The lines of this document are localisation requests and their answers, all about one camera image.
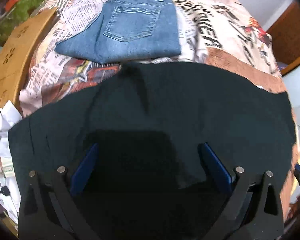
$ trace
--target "blue gripper pad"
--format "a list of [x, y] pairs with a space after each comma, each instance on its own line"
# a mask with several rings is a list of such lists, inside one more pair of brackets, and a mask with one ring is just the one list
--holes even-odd
[[232, 183], [235, 177], [230, 175], [229, 171], [207, 143], [201, 145], [199, 155], [216, 183], [218, 190], [224, 194], [231, 195], [233, 191]]
[[77, 170], [71, 177], [70, 194], [72, 197], [81, 193], [95, 167], [98, 158], [98, 144], [94, 144], [88, 151]]

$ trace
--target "wooden cabinet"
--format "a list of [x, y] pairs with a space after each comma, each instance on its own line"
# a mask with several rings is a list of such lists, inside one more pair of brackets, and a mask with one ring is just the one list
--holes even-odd
[[300, 5], [291, 3], [267, 32], [272, 36], [276, 60], [288, 65], [282, 74], [300, 65]]

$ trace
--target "metal bolt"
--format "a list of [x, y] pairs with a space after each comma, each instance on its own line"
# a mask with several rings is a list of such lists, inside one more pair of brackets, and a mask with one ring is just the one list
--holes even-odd
[[272, 176], [273, 176], [272, 171], [266, 171], [266, 174], [267, 174], [269, 177], [272, 177]]
[[66, 171], [66, 167], [65, 166], [60, 166], [58, 169], [57, 169], [57, 172], [59, 173], [64, 173]]
[[30, 172], [29, 172], [29, 176], [30, 176], [30, 177], [33, 177], [34, 175], [35, 175], [35, 171], [30, 171]]
[[241, 166], [236, 167], [235, 170], [236, 170], [238, 173], [243, 173], [243, 172], [244, 172], [244, 168], [242, 168]]

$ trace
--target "black lettering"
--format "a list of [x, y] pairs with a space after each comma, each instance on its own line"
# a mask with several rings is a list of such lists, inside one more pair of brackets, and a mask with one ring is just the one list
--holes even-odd
[[202, 19], [202, 21], [211, 22], [209, 19]]
[[205, 16], [197, 15], [196, 17], [193, 18], [193, 22], [194, 22], [194, 23], [200, 23], [201, 20], [203, 20], [203, 19], [202, 19], [203, 17], [205, 17]]
[[208, 26], [199, 26], [201, 29], [206, 29], [207, 30], [207, 33], [210, 35], [210, 36], [213, 36], [214, 38], [217, 38], [216, 36], [216, 33], [214, 32], [214, 29], [212, 28], [209, 28]]
[[185, 3], [185, 4], [188, 3], [188, 4], [190, 4], [190, 3], [187, 2], [186, 0], [175, 0], [175, 3], [176, 3], [176, 4], [179, 4], [179, 5], [182, 4], [182, 3]]
[[270, 66], [270, 63], [267, 61], [267, 52], [263, 51], [263, 50], [260, 50], [260, 54], [261, 54], [261, 57], [263, 58], [263, 60], [265, 61], [266, 65]]
[[200, 24], [207, 25], [207, 26], [209, 26], [210, 28], [212, 28], [212, 25], [209, 24], [209, 23], [204, 22], [204, 20], [206, 20], [206, 19], [202, 19], [202, 21], [200, 22]]
[[54, 79], [58, 79], [58, 76], [55, 73], [51, 73], [51, 77]]
[[206, 13], [199, 13], [198, 14], [198, 19], [201, 19], [201, 18], [208, 18], [208, 15]]
[[247, 41], [250, 42], [250, 46], [251, 46], [251, 48], [253, 49], [254, 46], [253, 46], [253, 41], [252, 41], [251, 35], [248, 35], [248, 36], [247, 36]]
[[248, 48], [243, 44], [243, 52], [244, 52], [244, 55], [246, 56], [247, 60], [249, 61], [249, 63], [255, 67], [255, 64], [252, 62], [253, 61], [253, 58], [248, 50]]
[[245, 38], [241, 37], [241, 36], [238, 35], [238, 34], [237, 34], [237, 36], [238, 36], [238, 38], [240, 38], [244, 43], [247, 43], [247, 40], [246, 40]]
[[52, 35], [53, 35], [54, 37], [56, 37], [56, 36], [59, 34], [60, 31], [61, 31], [60, 28], [56, 29], [56, 30], [52, 33]]
[[228, 20], [228, 22], [230, 23], [230, 25], [241, 35], [241, 36], [243, 36], [243, 37], [245, 37], [246, 38], [246, 36], [244, 35], [244, 33], [242, 33], [239, 29], [237, 29], [237, 26], [236, 26], [236, 24], [234, 23], [234, 22], [232, 22], [232, 21], [229, 21]]
[[223, 46], [221, 45], [221, 43], [218, 41], [218, 40], [215, 40], [215, 39], [213, 39], [213, 38], [211, 38], [211, 37], [208, 37], [208, 36], [202, 36], [204, 39], [206, 39], [206, 40], [208, 40], [208, 41], [211, 41], [212, 43], [213, 43], [213, 45], [208, 45], [207, 43], [205, 43], [207, 46], [211, 46], [211, 47], [213, 47], [213, 46], [215, 46], [215, 47], [218, 47], [218, 48], [220, 48], [220, 49], [222, 49], [223, 48]]
[[185, 12], [191, 11], [191, 13], [193, 13], [193, 12], [199, 10], [198, 8], [193, 7], [192, 5], [182, 5], [181, 8], [182, 8]]

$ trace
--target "white cloth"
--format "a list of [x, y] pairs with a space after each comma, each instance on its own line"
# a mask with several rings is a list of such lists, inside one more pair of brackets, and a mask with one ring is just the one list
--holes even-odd
[[14, 205], [17, 213], [18, 213], [19, 208], [20, 208], [21, 195], [20, 195], [20, 191], [19, 191], [19, 188], [18, 188], [16, 177], [13, 176], [13, 177], [6, 178], [5, 183], [6, 183], [6, 186], [8, 187], [8, 189], [10, 191], [11, 200], [12, 200], [13, 205]]
[[9, 100], [0, 114], [0, 157], [11, 158], [8, 131], [21, 119], [21, 114]]
[[11, 196], [0, 194], [0, 204], [7, 210], [9, 217], [18, 224], [18, 211], [13, 203]]

